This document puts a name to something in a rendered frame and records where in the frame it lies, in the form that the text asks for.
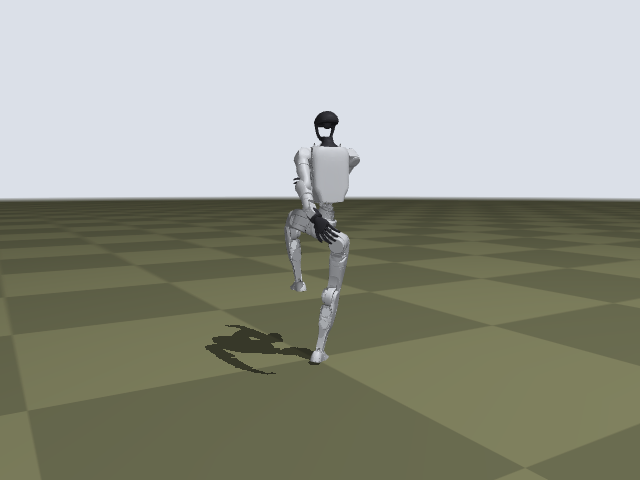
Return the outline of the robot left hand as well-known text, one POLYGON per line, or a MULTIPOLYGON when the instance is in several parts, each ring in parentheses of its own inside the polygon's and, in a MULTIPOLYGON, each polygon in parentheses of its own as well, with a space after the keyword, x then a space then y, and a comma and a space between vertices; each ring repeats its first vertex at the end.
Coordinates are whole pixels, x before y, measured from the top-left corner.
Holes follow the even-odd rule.
POLYGON ((333 233, 333 232, 332 232, 328 227, 330 227, 330 228, 331 228, 332 230, 334 230, 335 232, 340 233, 340 231, 339 231, 339 230, 337 230, 336 228, 334 228, 331 224, 329 224, 329 222, 328 222, 326 219, 321 218, 321 217, 322 217, 322 215, 321 215, 321 213, 320 213, 316 208, 314 208, 314 207, 313 207, 313 210, 316 212, 316 214, 315 214, 315 215, 313 215, 313 216, 311 217, 311 219, 309 219, 309 218, 308 218, 308 219, 311 221, 311 223, 313 223, 313 224, 314 224, 315 234, 316 234, 316 237, 317 237, 318 241, 320 241, 320 242, 322 243, 322 239, 320 238, 320 235, 321 235, 321 237, 322 237, 322 238, 323 238, 323 239, 324 239, 328 244, 332 244, 332 242, 330 242, 330 241, 325 237, 325 235, 326 235, 330 240, 332 240, 332 241, 336 242, 336 240, 335 240, 335 239, 333 239, 333 238, 332 238, 332 237, 331 237, 331 236, 326 232, 326 230, 327 230, 331 235, 333 235, 333 236, 334 236, 334 237, 336 237, 336 238, 338 238, 339 236, 338 236, 338 235, 336 235, 336 234, 334 234, 334 233, 333 233), (324 235, 323 233, 324 233, 325 235, 324 235), (320 234, 320 235, 319 235, 319 234, 320 234))

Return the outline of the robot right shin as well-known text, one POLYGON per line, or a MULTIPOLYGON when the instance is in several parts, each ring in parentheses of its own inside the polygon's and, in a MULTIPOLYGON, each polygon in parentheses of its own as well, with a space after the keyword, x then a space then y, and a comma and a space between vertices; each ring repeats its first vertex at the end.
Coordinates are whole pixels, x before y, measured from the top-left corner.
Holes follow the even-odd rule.
POLYGON ((335 291, 332 297, 331 306, 325 304, 321 306, 319 315, 319 334, 315 351, 320 349, 320 352, 324 353, 327 337, 335 320, 339 296, 339 291, 335 291))

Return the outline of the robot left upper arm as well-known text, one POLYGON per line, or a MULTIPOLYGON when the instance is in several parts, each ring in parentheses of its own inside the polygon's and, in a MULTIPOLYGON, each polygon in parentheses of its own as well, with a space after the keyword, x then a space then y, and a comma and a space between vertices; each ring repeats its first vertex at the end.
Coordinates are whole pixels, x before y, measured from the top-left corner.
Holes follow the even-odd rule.
MULTIPOLYGON (((312 190, 310 179, 309 161, 311 159, 311 148, 300 148, 294 157, 294 163, 296 164, 297 175, 302 180, 307 189, 312 190)), ((296 190, 295 190, 296 191, 296 190)))

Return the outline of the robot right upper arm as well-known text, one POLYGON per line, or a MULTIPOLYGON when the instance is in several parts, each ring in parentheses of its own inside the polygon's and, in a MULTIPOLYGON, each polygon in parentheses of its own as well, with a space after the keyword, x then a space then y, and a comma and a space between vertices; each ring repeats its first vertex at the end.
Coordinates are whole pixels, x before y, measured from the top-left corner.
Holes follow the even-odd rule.
POLYGON ((347 149, 349 152, 349 174, 352 169, 359 164, 360 158, 354 149, 347 149))

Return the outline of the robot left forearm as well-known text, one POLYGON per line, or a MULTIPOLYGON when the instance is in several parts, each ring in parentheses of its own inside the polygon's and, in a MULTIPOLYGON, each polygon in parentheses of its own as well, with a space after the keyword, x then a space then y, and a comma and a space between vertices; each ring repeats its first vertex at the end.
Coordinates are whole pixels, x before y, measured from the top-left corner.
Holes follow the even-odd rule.
POLYGON ((305 183, 302 180, 299 180, 296 183, 295 190, 302 202, 303 212, 305 212, 307 217, 311 219, 311 217, 316 214, 316 212, 313 210, 313 207, 316 208, 316 205, 314 204, 312 190, 307 189, 305 183))

